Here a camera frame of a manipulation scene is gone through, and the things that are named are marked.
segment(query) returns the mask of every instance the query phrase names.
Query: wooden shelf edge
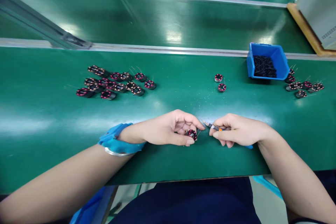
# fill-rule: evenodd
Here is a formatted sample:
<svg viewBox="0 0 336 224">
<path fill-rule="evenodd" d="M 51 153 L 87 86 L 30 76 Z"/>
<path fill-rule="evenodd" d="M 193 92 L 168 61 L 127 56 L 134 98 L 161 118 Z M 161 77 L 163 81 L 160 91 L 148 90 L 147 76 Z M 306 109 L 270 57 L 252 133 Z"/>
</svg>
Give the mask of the wooden shelf edge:
<svg viewBox="0 0 336 224">
<path fill-rule="evenodd" d="M 297 9 L 296 3 L 288 3 L 287 9 L 319 57 L 336 57 L 336 51 L 325 50 L 322 47 L 320 40 L 315 35 L 314 31 L 312 30 L 304 16 Z"/>
</svg>

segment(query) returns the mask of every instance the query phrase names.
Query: forearm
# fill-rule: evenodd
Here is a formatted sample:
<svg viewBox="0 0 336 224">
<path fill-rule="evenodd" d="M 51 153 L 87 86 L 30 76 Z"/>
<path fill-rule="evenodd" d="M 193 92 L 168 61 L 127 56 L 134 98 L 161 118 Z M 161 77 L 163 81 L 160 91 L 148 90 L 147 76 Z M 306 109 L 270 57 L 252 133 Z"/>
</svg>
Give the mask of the forearm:
<svg viewBox="0 0 336 224">
<path fill-rule="evenodd" d="M 308 165 L 276 133 L 259 142 L 286 206 L 294 213 L 325 223 L 336 223 L 336 206 Z"/>
<path fill-rule="evenodd" d="M 132 156 L 94 145 L 25 184 L 0 203 L 1 223 L 46 223 L 74 214 Z"/>
</svg>

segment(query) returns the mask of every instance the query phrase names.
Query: blue plastic bin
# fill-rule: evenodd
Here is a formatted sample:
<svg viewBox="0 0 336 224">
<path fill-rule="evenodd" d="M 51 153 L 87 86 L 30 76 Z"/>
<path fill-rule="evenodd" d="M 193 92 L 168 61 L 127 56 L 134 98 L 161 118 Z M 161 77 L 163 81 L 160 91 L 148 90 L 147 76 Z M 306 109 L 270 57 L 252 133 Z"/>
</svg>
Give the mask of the blue plastic bin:
<svg viewBox="0 0 336 224">
<path fill-rule="evenodd" d="M 276 78 L 254 76 L 254 61 L 253 56 L 267 56 L 273 61 L 276 69 Z M 246 59 L 248 76 L 255 79 L 273 79 L 282 81 L 289 74 L 289 66 L 286 55 L 280 45 L 255 44 L 250 43 L 250 49 Z"/>
</svg>

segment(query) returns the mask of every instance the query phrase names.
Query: dark blue clothing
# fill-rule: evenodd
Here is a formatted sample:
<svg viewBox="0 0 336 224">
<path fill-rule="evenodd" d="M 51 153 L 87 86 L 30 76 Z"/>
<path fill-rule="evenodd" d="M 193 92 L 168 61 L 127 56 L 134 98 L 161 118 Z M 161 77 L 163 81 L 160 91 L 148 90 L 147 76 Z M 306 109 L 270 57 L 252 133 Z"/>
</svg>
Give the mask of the dark blue clothing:
<svg viewBox="0 0 336 224">
<path fill-rule="evenodd" d="M 335 201 L 336 172 L 316 175 Z M 110 224 L 260 224 L 255 212 L 248 177 L 169 182 L 158 183 L 132 200 Z M 321 222 L 302 218 L 292 223 Z"/>
</svg>

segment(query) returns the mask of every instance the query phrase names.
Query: white machine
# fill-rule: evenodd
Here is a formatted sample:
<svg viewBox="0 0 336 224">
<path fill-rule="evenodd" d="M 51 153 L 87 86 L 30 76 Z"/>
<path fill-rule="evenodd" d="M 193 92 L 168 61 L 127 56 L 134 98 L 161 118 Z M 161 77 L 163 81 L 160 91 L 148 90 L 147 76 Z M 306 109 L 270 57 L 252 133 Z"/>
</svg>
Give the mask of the white machine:
<svg viewBox="0 0 336 224">
<path fill-rule="evenodd" d="M 297 8 L 326 50 L 336 50 L 336 0 L 298 0 Z"/>
</svg>

